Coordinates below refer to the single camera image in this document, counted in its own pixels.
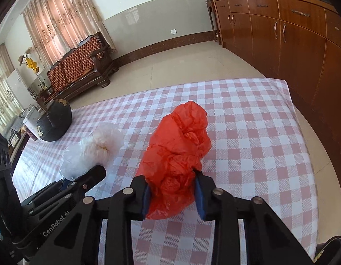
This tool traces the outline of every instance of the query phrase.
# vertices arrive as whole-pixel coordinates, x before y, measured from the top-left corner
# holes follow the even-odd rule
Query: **blue gripper pad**
[[[200,218],[203,220],[205,218],[205,209],[204,209],[204,196],[200,187],[200,183],[198,178],[195,178],[195,203],[197,208],[197,213],[200,215]]]
[[[143,193],[142,202],[143,202],[142,215],[143,215],[143,219],[146,219],[146,215],[150,208],[150,187],[148,185],[145,189],[145,192]]]

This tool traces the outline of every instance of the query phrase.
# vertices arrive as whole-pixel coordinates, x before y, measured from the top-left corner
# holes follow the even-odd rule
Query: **cabinet drawer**
[[[251,14],[280,18],[277,0],[248,0],[249,11]]]
[[[326,10],[327,38],[341,47],[341,17]]]
[[[278,0],[280,19],[302,26],[326,37],[323,7],[298,0]]]
[[[229,12],[228,0],[215,1],[218,12]]]
[[[228,0],[228,4],[233,13],[249,13],[247,0]]]

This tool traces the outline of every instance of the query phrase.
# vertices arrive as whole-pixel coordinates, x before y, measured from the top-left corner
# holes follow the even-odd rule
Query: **side table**
[[[212,19],[212,12],[214,13],[215,17],[216,17],[216,8],[215,8],[215,4],[213,2],[213,0],[206,0],[206,5],[207,5],[207,10],[209,11],[209,15],[210,15],[210,20],[211,20],[211,26],[212,26],[212,32],[213,32],[213,37],[215,39],[215,42],[218,39],[219,45],[222,45],[221,43],[221,37],[219,35],[219,28],[218,28],[218,23],[217,23],[217,19],[215,18],[216,21],[216,29],[213,25],[213,19]]]

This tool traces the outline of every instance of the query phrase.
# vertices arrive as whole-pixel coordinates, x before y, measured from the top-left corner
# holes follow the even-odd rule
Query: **red plastic bag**
[[[211,149],[207,113],[193,101],[165,116],[150,138],[137,175],[143,174],[152,192],[147,219],[177,215],[194,201],[193,168],[201,171]]]

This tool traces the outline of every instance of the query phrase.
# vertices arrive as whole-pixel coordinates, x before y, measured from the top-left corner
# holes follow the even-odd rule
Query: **wooden sofa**
[[[88,36],[68,51],[48,71],[53,93],[45,103],[60,98],[70,100],[86,89],[110,84],[109,75],[118,71],[111,58],[111,48],[98,32]]]

